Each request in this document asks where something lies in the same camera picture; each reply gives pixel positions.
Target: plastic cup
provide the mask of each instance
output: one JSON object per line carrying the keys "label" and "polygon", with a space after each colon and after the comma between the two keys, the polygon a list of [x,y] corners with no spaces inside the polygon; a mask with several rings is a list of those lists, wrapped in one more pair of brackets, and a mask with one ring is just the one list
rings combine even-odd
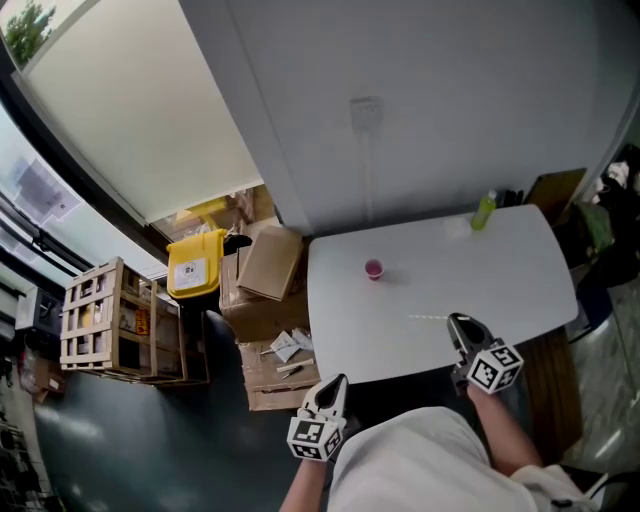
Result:
{"label": "plastic cup", "polygon": [[384,274],[384,265],[380,260],[369,260],[364,265],[367,277],[372,281],[377,281]]}

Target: power socket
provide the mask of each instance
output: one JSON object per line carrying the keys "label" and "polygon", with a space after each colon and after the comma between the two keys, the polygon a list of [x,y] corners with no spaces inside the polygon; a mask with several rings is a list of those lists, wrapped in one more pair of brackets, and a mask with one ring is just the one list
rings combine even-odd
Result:
{"label": "power socket", "polygon": [[351,126],[356,133],[370,132],[382,122],[382,98],[366,96],[349,102]]}

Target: white cloth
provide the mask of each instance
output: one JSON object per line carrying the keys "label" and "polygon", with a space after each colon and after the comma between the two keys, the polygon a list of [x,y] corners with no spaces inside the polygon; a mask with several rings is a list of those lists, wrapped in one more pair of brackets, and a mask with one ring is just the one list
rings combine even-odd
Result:
{"label": "white cloth", "polygon": [[343,446],[330,512],[596,510],[558,466],[494,471],[480,439],[459,414],[417,409],[361,432]]}

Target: green foliage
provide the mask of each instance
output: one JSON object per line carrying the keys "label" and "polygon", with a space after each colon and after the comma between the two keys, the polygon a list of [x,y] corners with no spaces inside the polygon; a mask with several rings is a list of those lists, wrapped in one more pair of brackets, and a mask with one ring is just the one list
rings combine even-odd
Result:
{"label": "green foliage", "polygon": [[4,39],[20,68],[29,62],[51,35],[49,23],[55,7],[43,14],[42,5],[27,0],[19,16],[13,16],[4,30]]}

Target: yellow-green bottle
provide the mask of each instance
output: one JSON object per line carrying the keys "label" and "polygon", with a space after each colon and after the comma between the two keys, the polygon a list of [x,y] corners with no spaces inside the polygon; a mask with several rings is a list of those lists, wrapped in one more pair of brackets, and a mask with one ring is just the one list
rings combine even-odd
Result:
{"label": "yellow-green bottle", "polygon": [[471,227],[475,231],[484,229],[491,212],[496,209],[496,196],[495,190],[489,190],[489,193],[480,200],[478,211],[471,219]]}

